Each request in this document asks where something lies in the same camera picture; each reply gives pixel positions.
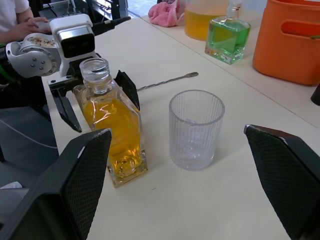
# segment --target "white shirt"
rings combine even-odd
[[[5,33],[17,24],[16,13],[29,8],[28,0],[0,0],[0,33]]]

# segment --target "person's hand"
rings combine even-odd
[[[12,41],[21,41],[25,39],[26,36],[33,33],[39,32],[39,27],[37,23],[47,23],[48,20],[45,17],[34,17],[26,19],[25,22],[22,22],[15,27],[13,27],[8,34],[10,35],[10,38]]]

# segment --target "green liquid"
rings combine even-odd
[[[251,26],[240,19],[217,18],[210,22],[205,52],[227,64],[244,57]]]

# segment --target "green liquid bottle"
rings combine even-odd
[[[205,53],[227,64],[244,57],[245,45],[251,26],[238,18],[241,1],[230,0],[226,16],[212,19],[209,23]]]

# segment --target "mesh surface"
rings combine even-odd
[[[86,146],[64,188],[65,202],[82,240],[87,239],[103,188],[110,139],[105,133]]]
[[[249,127],[246,135],[261,185],[291,238],[299,238],[320,203],[320,186],[278,138]]]

